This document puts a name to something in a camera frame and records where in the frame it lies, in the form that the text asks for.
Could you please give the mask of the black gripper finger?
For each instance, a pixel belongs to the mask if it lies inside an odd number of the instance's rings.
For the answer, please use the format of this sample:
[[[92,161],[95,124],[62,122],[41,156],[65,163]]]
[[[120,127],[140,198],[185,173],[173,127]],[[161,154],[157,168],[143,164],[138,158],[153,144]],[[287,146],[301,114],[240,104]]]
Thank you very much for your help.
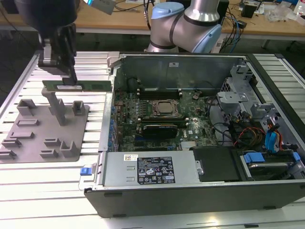
[[[63,84],[76,84],[77,77],[74,69],[76,56],[76,26],[74,23],[62,27],[60,32],[61,63],[66,74]]]

